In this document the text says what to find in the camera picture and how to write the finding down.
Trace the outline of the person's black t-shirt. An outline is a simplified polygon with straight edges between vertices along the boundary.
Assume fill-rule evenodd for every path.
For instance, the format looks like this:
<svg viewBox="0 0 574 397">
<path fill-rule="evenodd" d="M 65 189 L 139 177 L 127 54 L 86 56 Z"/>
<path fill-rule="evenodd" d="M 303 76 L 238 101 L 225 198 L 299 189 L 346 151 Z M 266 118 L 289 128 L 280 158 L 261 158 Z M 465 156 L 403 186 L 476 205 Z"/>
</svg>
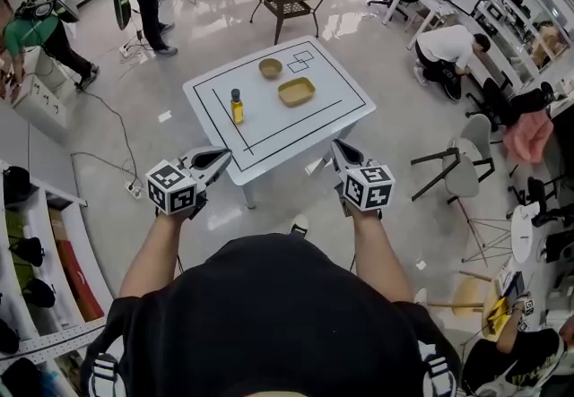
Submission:
<svg viewBox="0 0 574 397">
<path fill-rule="evenodd" d="M 390 302 L 284 234 L 232 240 L 165 288 L 116 299 L 84 392 L 115 340 L 128 397 L 455 397 L 461 369 L 423 306 Z"/>
</svg>

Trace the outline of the round tan bowl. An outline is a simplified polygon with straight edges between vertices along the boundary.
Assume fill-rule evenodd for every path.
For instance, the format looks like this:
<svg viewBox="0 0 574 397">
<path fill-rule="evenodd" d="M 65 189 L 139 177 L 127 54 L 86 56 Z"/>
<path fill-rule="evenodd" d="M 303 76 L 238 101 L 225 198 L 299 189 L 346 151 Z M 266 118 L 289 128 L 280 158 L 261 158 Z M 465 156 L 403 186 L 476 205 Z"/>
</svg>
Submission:
<svg viewBox="0 0 574 397">
<path fill-rule="evenodd" d="M 267 80 L 274 80 L 281 75 L 283 64 L 278 59 L 268 57 L 258 64 L 258 69 Z"/>
</svg>

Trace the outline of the white round side table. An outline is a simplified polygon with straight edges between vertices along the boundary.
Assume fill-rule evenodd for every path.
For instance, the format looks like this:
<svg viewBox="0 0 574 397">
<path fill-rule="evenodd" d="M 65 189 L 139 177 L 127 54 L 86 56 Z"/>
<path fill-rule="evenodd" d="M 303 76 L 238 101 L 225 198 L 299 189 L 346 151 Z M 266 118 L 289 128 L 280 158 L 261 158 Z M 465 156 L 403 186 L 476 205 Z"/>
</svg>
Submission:
<svg viewBox="0 0 574 397">
<path fill-rule="evenodd" d="M 522 264 L 530 255 L 533 243 L 532 218 L 540 211 L 539 203 L 517 206 L 510 220 L 510 240 L 514 259 Z"/>
</svg>

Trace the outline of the yellow drink bottle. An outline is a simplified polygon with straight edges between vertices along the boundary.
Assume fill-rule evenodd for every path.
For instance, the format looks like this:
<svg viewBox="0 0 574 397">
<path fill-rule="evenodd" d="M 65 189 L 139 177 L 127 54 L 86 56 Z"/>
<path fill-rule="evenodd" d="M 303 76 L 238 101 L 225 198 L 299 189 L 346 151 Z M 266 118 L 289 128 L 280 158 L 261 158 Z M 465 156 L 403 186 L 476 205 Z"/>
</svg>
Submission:
<svg viewBox="0 0 574 397">
<path fill-rule="evenodd" d="M 241 125 L 244 122 L 243 102 L 240 96 L 239 89 L 231 90 L 231 114 L 232 120 L 235 125 Z"/>
</svg>

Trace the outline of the black metal frame stool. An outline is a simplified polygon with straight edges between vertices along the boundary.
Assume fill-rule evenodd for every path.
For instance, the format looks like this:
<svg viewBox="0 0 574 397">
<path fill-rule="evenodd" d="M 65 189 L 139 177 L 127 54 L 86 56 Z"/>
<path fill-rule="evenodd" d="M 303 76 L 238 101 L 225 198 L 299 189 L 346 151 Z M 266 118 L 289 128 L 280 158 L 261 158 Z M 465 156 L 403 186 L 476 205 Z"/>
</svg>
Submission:
<svg viewBox="0 0 574 397">
<path fill-rule="evenodd" d="M 472 161 L 462 154 L 457 147 L 451 147 L 445 151 L 411 160 L 410 163 L 414 166 L 431 160 L 441 160 L 442 170 L 411 197 L 412 202 L 426 194 L 439 181 L 445 183 L 445 188 L 451 195 L 448 203 L 452 203 L 459 198 L 475 197 L 479 194 L 482 181 L 495 171 L 492 158 Z"/>
</svg>

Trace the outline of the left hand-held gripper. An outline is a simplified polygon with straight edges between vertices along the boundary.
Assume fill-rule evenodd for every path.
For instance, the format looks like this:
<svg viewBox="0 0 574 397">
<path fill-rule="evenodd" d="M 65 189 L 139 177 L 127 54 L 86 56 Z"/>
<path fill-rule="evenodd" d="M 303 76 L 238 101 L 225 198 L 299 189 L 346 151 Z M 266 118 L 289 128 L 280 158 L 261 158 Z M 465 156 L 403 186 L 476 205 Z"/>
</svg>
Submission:
<svg viewBox="0 0 574 397">
<path fill-rule="evenodd" d="M 221 176 L 231 159 L 230 149 L 209 146 L 173 161 L 160 161 L 146 173 L 147 194 L 156 214 L 173 216 L 184 212 L 193 219 L 207 204 L 206 186 Z"/>
</svg>

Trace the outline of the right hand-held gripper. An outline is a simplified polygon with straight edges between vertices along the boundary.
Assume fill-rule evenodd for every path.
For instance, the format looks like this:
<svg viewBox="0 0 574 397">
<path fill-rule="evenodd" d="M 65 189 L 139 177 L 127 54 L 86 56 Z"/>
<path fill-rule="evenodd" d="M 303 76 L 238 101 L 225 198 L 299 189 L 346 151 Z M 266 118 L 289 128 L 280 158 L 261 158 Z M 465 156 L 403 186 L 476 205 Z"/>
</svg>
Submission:
<svg viewBox="0 0 574 397">
<path fill-rule="evenodd" d="M 396 183 L 389 167 L 373 161 L 373 158 L 340 138 L 331 142 L 331 151 L 340 179 L 335 191 L 344 215 L 351 215 L 349 207 L 352 206 L 358 211 L 377 211 L 381 216 L 383 209 L 391 202 Z"/>
</svg>

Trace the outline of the person's right forearm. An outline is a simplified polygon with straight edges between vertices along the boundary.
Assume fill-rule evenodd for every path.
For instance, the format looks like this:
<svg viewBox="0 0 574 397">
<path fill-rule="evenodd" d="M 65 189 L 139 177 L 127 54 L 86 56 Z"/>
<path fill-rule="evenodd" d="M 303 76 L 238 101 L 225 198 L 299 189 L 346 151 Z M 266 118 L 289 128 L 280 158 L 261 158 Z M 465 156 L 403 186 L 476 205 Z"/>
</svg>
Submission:
<svg viewBox="0 0 574 397">
<path fill-rule="evenodd" d="M 356 275 L 390 302 L 413 302 L 407 274 L 376 211 L 349 205 L 353 222 Z"/>
</svg>

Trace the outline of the light wooden stool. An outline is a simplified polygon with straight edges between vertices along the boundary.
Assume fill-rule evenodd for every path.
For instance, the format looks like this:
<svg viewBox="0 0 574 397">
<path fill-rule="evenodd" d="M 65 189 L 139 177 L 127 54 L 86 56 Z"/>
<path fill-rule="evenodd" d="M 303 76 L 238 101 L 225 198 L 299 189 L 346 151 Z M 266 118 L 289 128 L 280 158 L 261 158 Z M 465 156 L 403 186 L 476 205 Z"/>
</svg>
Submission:
<svg viewBox="0 0 574 397">
<path fill-rule="evenodd" d="M 495 281 L 492 277 L 474 272 L 459 271 L 462 279 L 450 301 L 428 301 L 428 306 L 449 309 L 455 317 L 487 316 L 496 303 Z"/>
</svg>

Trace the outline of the white shelf unit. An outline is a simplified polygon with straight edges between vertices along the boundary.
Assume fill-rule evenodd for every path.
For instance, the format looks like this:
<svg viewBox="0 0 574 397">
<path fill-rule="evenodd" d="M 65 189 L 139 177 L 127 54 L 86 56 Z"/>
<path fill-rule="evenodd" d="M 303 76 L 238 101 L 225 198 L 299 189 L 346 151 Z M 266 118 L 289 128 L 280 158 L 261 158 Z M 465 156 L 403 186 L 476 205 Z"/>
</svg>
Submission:
<svg viewBox="0 0 574 397">
<path fill-rule="evenodd" d="M 32 308 L 26 304 L 17 278 L 13 253 L 9 250 L 9 234 L 4 205 L 3 172 L 9 164 L 0 160 L 0 319 L 20 335 L 18 351 L 13 355 L 0 353 L 0 373 L 15 360 L 27 358 L 53 377 L 55 394 L 76 397 L 77 392 L 66 379 L 56 359 L 71 351 L 84 355 L 88 344 L 103 329 L 106 318 L 85 321 L 73 297 L 72 287 L 65 277 L 64 266 L 57 253 L 48 207 L 62 210 L 62 225 L 71 241 L 83 279 L 104 313 L 109 311 L 112 294 L 105 281 L 83 219 L 82 208 L 87 203 L 35 177 L 30 179 L 31 195 L 15 205 L 23 215 L 25 237 L 38 237 L 45 253 L 43 264 L 34 276 L 45 281 L 55 293 L 51 308 Z"/>
</svg>

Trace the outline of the rectangular tan tray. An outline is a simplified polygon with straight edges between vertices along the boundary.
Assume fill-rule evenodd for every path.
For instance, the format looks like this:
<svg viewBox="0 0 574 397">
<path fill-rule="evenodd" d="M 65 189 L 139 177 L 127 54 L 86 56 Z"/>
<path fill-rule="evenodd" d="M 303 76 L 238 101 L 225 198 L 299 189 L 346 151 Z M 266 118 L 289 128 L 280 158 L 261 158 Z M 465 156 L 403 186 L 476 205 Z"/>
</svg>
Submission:
<svg viewBox="0 0 574 397">
<path fill-rule="evenodd" d="M 315 91 L 315 86 L 306 77 L 290 80 L 278 87 L 280 100 L 289 108 L 294 108 L 308 102 L 314 97 Z"/>
</svg>

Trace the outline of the person's left forearm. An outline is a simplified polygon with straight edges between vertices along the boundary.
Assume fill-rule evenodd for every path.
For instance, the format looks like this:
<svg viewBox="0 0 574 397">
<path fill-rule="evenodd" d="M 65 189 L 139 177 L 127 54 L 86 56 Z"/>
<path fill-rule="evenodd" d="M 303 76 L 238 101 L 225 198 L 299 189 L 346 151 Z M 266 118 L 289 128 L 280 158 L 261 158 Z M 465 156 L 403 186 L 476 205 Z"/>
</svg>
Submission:
<svg viewBox="0 0 574 397">
<path fill-rule="evenodd" d="M 180 231 L 187 217 L 185 211 L 173 215 L 159 213 L 126 272 L 119 291 L 121 298 L 140 298 L 173 281 Z"/>
</svg>

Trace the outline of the white tall cabinet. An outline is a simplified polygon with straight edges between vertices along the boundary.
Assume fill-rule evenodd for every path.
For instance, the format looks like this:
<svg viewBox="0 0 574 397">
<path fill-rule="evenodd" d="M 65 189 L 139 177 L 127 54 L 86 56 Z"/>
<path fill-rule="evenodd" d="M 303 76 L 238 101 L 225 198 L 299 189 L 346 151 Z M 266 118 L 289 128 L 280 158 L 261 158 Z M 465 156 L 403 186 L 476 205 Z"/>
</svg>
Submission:
<svg viewBox="0 0 574 397">
<path fill-rule="evenodd" d="M 0 101 L 0 160 L 9 165 L 36 169 L 72 167 L 70 154 L 12 108 Z"/>
</svg>

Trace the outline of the white desk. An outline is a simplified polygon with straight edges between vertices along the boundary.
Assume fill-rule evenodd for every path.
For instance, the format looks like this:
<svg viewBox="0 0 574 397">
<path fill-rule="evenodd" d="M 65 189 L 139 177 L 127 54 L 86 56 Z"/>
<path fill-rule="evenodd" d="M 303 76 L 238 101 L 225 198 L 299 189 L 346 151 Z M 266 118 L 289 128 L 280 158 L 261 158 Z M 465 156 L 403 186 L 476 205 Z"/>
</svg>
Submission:
<svg viewBox="0 0 574 397">
<path fill-rule="evenodd" d="M 387 25 L 390 21 L 391 17 L 394 15 L 399 2 L 401 0 L 393 0 L 390 7 L 387 9 L 386 14 L 382 19 L 382 24 Z M 426 28 L 431 24 L 433 18 L 437 18 L 437 20 L 445 21 L 449 16 L 456 15 L 457 9 L 454 5 L 452 5 L 447 0 L 417 0 L 421 2 L 425 8 L 429 10 L 426 17 L 423 19 L 421 25 L 419 26 L 418 30 L 413 34 L 409 43 L 407 44 L 406 48 L 408 50 L 412 50 L 416 40 L 419 36 L 426 30 Z"/>
</svg>

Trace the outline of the gray shell chair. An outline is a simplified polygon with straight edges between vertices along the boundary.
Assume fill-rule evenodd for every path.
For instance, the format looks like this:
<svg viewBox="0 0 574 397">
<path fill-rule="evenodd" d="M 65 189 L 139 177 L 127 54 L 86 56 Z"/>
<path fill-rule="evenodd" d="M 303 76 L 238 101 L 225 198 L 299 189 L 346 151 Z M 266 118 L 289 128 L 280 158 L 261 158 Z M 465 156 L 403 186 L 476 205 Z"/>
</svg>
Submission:
<svg viewBox="0 0 574 397">
<path fill-rule="evenodd" d="M 443 160 L 448 168 L 444 182 L 450 197 L 463 213 L 470 236 L 478 251 L 462 259 L 464 263 L 478 260 L 488 263 L 491 259 L 511 255 L 508 223 L 499 219 L 473 219 L 463 201 L 480 193 L 482 181 L 495 171 L 491 155 L 491 122 L 483 114 L 471 116 L 461 133 L 448 144 L 449 155 Z"/>
</svg>

